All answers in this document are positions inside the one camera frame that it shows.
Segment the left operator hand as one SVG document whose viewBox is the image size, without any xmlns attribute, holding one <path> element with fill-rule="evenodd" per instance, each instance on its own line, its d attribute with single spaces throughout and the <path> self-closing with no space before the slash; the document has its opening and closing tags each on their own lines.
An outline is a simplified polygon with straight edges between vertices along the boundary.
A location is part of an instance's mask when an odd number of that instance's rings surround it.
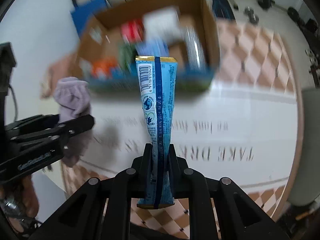
<svg viewBox="0 0 320 240">
<path fill-rule="evenodd" d="M 39 207 L 31 175 L 1 185 L 1 208 L 17 234 L 26 235 L 36 227 Z"/>
</svg>

